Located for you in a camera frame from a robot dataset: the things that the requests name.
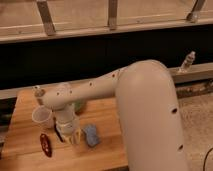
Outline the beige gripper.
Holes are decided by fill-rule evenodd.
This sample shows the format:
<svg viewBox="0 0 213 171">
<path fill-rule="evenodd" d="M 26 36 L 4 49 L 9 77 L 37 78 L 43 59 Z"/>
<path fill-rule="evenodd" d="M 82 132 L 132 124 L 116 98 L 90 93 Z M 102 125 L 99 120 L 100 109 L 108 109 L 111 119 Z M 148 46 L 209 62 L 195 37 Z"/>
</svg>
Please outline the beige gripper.
<svg viewBox="0 0 213 171">
<path fill-rule="evenodd" d="M 81 141 L 79 117 L 75 113 L 75 105 L 68 104 L 64 109 L 54 112 L 57 130 L 63 136 L 70 136 L 69 142 L 77 145 Z"/>
</svg>

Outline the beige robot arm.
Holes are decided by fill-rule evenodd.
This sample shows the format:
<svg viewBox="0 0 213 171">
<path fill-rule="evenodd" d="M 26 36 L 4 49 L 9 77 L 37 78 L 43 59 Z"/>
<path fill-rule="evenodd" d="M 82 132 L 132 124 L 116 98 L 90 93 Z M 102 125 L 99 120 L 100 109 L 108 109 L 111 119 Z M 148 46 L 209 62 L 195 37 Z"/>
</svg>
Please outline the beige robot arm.
<svg viewBox="0 0 213 171">
<path fill-rule="evenodd" d="M 156 60 L 135 62 L 68 90 L 43 96 L 53 111 L 78 100 L 113 96 L 129 171 L 189 171 L 174 81 Z"/>
</svg>

